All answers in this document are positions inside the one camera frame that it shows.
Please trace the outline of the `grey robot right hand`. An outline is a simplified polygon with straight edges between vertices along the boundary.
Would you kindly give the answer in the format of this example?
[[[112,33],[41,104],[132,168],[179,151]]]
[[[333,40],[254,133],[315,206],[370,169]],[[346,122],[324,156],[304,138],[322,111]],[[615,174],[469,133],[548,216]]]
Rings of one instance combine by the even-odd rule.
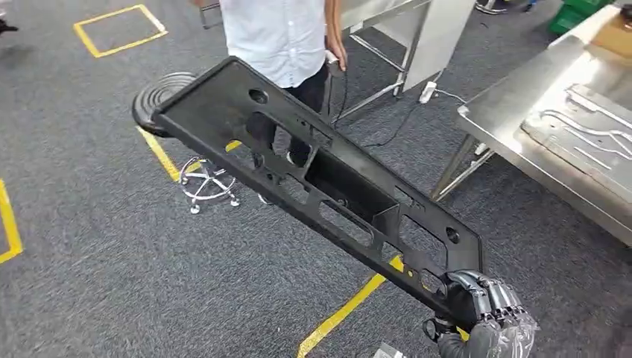
[[[539,326],[513,287],[473,270],[451,271],[446,278],[448,306],[467,326],[438,313],[423,322],[441,357],[529,356]]]

